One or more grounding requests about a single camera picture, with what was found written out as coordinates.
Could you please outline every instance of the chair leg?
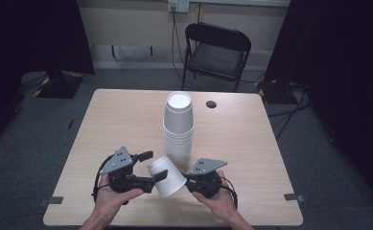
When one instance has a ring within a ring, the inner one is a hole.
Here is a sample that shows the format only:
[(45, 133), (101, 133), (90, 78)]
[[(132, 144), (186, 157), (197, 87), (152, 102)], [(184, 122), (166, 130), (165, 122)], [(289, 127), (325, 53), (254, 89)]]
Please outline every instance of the chair leg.
[(240, 84), (240, 80), (237, 80), (236, 85), (234, 86), (234, 93), (237, 93), (237, 88), (239, 84)]
[(186, 81), (186, 67), (183, 67), (183, 77), (182, 77), (182, 86), (180, 88), (180, 91), (184, 90), (185, 87), (185, 81)]

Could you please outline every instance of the electrical outlet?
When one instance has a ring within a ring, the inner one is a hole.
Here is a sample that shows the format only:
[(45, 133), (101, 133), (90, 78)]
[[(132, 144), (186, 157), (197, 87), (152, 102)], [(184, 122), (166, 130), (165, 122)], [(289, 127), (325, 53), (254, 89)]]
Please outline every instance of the electrical outlet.
[(168, 0), (169, 12), (189, 12), (189, 2)]
[(179, 1), (168, 0), (168, 11), (169, 12), (176, 12), (178, 8), (179, 8)]

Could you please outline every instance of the finger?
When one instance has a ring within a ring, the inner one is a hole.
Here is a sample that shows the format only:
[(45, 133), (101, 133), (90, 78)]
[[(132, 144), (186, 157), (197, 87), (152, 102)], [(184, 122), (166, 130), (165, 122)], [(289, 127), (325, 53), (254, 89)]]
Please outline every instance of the finger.
[(227, 181), (225, 180), (225, 176), (224, 176), (224, 172), (223, 171), (217, 171), (217, 174), (219, 175), (219, 177), (221, 178), (221, 184), (225, 187), (228, 187), (228, 183)]
[(207, 203), (207, 198), (204, 197), (204, 195), (202, 195), (201, 193), (198, 193), (198, 192), (192, 192), (192, 195), (198, 200), (198, 202), (202, 203), (202, 204), (206, 204)]
[(102, 175), (102, 178), (100, 179), (100, 182), (99, 182), (99, 187), (103, 186), (104, 184), (108, 184), (108, 174)]
[(220, 177), (225, 177), (223, 171), (217, 171), (217, 174), (218, 174)]
[(130, 190), (128, 192), (122, 193), (119, 197), (120, 197), (121, 201), (124, 203), (127, 200), (134, 199), (134, 198), (142, 195), (143, 193), (144, 193), (144, 191), (142, 191), (141, 189), (133, 189), (133, 190)]

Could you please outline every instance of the white paper cup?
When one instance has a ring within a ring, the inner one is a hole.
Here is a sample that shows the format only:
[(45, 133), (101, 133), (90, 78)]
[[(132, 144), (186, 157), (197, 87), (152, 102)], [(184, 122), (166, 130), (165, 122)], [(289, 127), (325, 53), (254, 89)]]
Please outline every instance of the white paper cup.
[(171, 159), (169, 159), (166, 155), (163, 155), (159, 159), (151, 162), (148, 165), (148, 170), (150, 171), (151, 176), (168, 170), (168, 176), (166, 179), (155, 184), (155, 187), (161, 197), (174, 194), (186, 183), (186, 178), (180, 173)]
[(174, 144), (174, 145), (178, 145), (178, 146), (186, 145), (189, 142), (191, 142), (192, 140), (193, 140), (193, 135), (190, 136), (190, 137), (187, 137), (187, 138), (183, 138), (183, 139), (173, 139), (171, 137), (165, 136), (165, 142), (168, 142), (168, 143), (171, 143), (171, 144)]
[(176, 133), (170, 132), (165, 127), (165, 121), (164, 121), (163, 122), (163, 130), (164, 130), (165, 136), (169, 136), (169, 137), (172, 137), (172, 138), (175, 138), (175, 139), (183, 139), (184, 137), (189, 137), (189, 136), (193, 135), (193, 133), (195, 131), (195, 124), (193, 124), (192, 128), (189, 131), (187, 131), (185, 133), (181, 133), (181, 134), (176, 134)]
[(193, 128), (192, 98), (188, 93), (175, 91), (168, 96), (163, 125), (173, 134), (184, 134)]
[(185, 148), (177, 148), (165, 143), (165, 154), (171, 159), (172, 163), (181, 173), (187, 173), (192, 158), (192, 145)]
[(185, 145), (182, 145), (182, 146), (171, 144), (169, 142), (165, 142), (165, 151), (166, 153), (170, 151), (170, 152), (178, 152), (179, 154), (190, 156), (192, 155), (191, 154), (192, 145), (193, 145), (193, 142), (186, 143)]

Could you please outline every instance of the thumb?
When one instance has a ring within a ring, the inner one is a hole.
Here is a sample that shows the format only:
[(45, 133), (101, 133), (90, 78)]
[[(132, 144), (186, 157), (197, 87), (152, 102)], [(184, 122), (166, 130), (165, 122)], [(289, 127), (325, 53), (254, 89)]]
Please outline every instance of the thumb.
[(102, 175), (100, 179), (99, 186), (103, 186), (104, 184), (108, 184), (108, 174)]
[(127, 200), (134, 199), (140, 195), (142, 195), (144, 191), (141, 189), (133, 189), (128, 192), (122, 193), (119, 197), (122, 203), (126, 202)]
[(192, 192), (192, 195), (198, 200), (198, 202), (206, 204), (207, 198), (204, 197), (201, 193)]

